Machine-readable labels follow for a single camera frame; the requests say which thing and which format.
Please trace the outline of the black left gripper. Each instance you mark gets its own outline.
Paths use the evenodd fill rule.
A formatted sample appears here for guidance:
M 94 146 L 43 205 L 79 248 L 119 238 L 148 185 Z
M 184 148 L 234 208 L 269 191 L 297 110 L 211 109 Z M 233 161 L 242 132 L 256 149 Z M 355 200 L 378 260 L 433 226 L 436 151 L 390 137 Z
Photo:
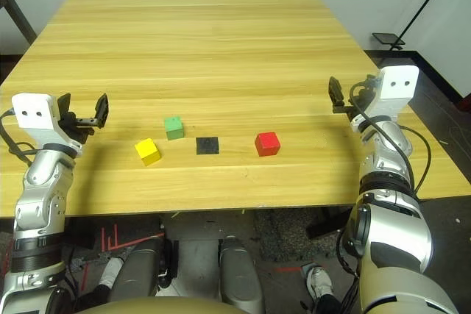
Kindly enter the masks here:
M 58 122 L 60 128 L 67 136 L 78 143 L 86 143 L 89 136 L 94 135 L 94 127 L 103 128 L 109 113 L 109 101 L 107 94 L 103 93 L 96 103 L 95 118 L 77 118 L 75 113 L 70 112 L 71 94 L 66 93 L 57 99 L 60 112 Z

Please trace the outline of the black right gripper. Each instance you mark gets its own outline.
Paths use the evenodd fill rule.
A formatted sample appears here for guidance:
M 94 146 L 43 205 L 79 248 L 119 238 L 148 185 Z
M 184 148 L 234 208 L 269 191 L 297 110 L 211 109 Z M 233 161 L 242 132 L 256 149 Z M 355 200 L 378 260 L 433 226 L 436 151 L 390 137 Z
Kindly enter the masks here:
M 334 114 L 346 114 L 350 122 L 360 115 L 364 121 L 370 123 L 371 119 L 366 118 L 366 108 L 372 103 L 375 97 L 375 88 L 381 83 L 381 78 L 375 75 L 368 75 L 363 82 L 358 82 L 350 88 L 350 105 L 344 102 L 339 80 L 334 76 L 329 78 L 328 94 L 332 102 L 332 111 Z

